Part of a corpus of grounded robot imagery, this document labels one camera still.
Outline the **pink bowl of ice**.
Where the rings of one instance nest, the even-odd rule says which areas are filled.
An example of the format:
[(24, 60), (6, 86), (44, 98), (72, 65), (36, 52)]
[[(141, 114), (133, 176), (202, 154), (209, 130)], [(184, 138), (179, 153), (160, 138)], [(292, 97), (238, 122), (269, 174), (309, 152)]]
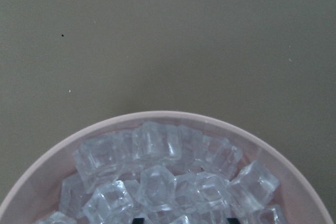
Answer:
[(305, 177), (223, 121), (150, 111), (89, 126), (41, 156), (1, 223), (332, 223)]

